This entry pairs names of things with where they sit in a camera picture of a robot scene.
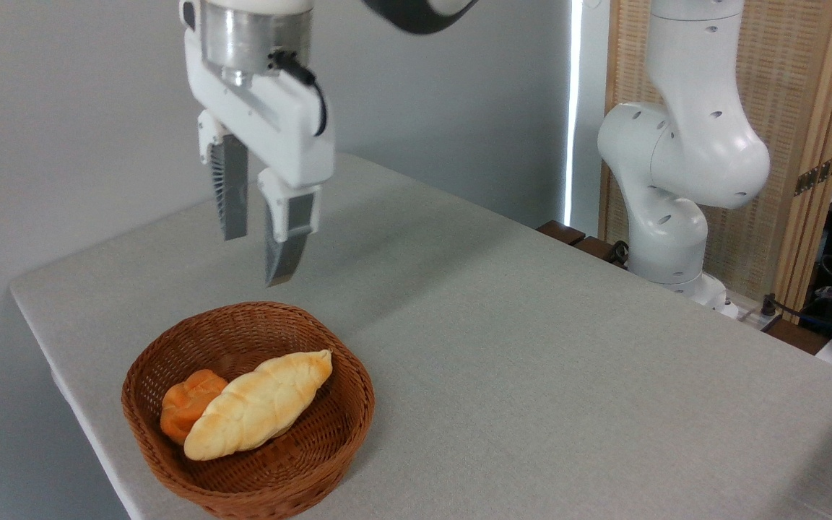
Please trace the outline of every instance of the bread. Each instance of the bread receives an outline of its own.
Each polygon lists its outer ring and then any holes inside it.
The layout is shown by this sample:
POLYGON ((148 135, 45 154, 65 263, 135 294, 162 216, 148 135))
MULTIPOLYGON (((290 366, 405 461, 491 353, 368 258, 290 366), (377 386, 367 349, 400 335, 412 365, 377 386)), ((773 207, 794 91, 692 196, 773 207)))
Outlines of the bread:
POLYGON ((332 352, 270 359, 227 385, 185 440, 185 455, 208 461, 263 445, 291 428, 333 372, 332 352))
POLYGON ((172 441, 185 443, 192 425, 211 401, 227 387, 227 381, 211 370, 199 370, 165 392, 159 428, 172 441))

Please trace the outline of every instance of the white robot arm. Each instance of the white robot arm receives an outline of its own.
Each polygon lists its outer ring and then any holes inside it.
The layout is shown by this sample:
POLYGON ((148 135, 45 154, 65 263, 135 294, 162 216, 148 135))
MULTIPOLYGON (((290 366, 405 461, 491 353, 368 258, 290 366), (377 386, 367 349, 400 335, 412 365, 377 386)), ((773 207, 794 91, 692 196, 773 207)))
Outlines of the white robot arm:
MULTIPOLYGON (((476 0, 366 0, 410 33, 445 29, 476 0)), ((225 240, 247 233, 247 151, 267 165, 265 279, 289 280, 320 220, 334 169, 334 126, 307 62, 313 0, 179 0, 188 83, 205 107, 199 154, 210 165, 225 240)))
POLYGON ((599 131, 628 210, 628 270, 717 310, 726 292, 702 272, 696 203, 741 207, 769 172, 737 93, 742 11, 743 0, 654 0, 646 65, 666 106, 623 103, 599 131))

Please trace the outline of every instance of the wicker basket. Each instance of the wicker basket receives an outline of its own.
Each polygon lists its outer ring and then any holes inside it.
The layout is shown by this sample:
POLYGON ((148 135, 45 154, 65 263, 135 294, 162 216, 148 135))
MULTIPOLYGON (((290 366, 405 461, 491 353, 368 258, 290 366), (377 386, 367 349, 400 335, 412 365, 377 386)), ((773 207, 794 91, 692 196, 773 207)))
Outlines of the wicker basket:
POLYGON ((192 316, 162 333, 130 366, 124 414, 149 469, 173 493, 219 518, 287 518, 338 485, 363 443, 374 390, 361 362, 323 324, 281 303, 239 303, 192 316), (333 374, 281 437, 255 450, 192 461, 159 429, 165 392, 198 369, 233 381, 266 359, 333 352, 333 374))

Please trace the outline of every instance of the table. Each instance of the table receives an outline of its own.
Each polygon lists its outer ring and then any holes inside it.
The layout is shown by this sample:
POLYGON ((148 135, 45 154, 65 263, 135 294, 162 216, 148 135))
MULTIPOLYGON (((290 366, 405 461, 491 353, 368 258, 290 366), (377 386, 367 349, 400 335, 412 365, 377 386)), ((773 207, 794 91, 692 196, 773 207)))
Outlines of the table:
POLYGON ((208 518, 122 417, 159 333, 242 300, 307 309, 363 361, 376 415, 298 518, 829 518, 832 366, 557 240, 349 155, 290 283, 263 204, 212 203, 14 280, 11 292, 130 516, 208 518))

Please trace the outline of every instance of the black cable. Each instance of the black cable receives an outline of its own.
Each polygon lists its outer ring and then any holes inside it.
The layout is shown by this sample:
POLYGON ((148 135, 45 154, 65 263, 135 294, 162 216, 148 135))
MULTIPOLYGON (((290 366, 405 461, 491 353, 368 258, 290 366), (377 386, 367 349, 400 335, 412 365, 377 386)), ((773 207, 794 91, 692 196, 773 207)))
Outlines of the black cable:
POLYGON ((766 300, 768 300, 770 303, 772 303, 773 306, 776 306, 776 307, 779 307, 779 309, 782 309, 783 312, 789 313, 789 315, 796 316, 796 317, 798 317, 798 319, 805 320, 806 322, 809 322, 809 323, 814 323, 815 325, 824 326, 825 328, 828 328, 828 329, 832 330, 832 322, 831 321, 822 320, 822 319, 819 319, 818 317, 808 316, 808 315, 805 315, 805 313, 800 313, 799 311, 796 311, 796 310, 790 308, 786 304, 777 302, 777 300, 775 299, 775 295, 773 295, 773 294, 767 294, 766 300))
POLYGON ((329 114, 326 109, 326 96, 323 94, 323 89, 320 88, 320 83, 316 80, 316 74, 313 70, 307 69, 306 66, 301 65, 297 60, 297 53, 287 53, 286 51, 278 51, 269 55, 270 59, 278 69, 284 70, 291 76, 294 76, 298 82, 313 87, 317 95, 320 96, 320 127, 317 128, 313 137, 320 137, 326 131, 326 122, 329 114))
POLYGON ((313 88, 320 95, 320 128, 314 133, 314 137, 320 137, 326 131, 326 121, 329 118, 329 114, 326 111, 326 96, 323 95, 323 90, 320 89, 320 83, 314 80, 313 88))

